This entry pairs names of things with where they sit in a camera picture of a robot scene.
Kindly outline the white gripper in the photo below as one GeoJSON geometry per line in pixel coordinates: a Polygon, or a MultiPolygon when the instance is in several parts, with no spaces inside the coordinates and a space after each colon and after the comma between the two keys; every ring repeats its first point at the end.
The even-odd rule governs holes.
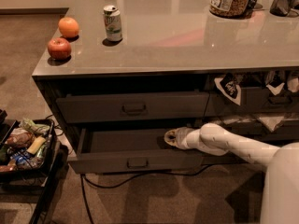
{"type": "Polygon", "coordinates": [[[180,149],[197,149],[200,144],[200,131],[182,127],[165,133],[164,141],[172,147],[180,149]]]}

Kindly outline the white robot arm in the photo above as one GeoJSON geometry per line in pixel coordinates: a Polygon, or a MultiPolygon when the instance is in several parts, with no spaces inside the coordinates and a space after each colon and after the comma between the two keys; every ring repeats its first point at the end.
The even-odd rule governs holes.
{"type": "Polygon", "coordinates": [[[260,224],[299,224],[299,143],[276,147],[207,123],[199,129],[180,127],[164,141],[179,149],[223,156],[228,152],[265,172],[260,224]]]}

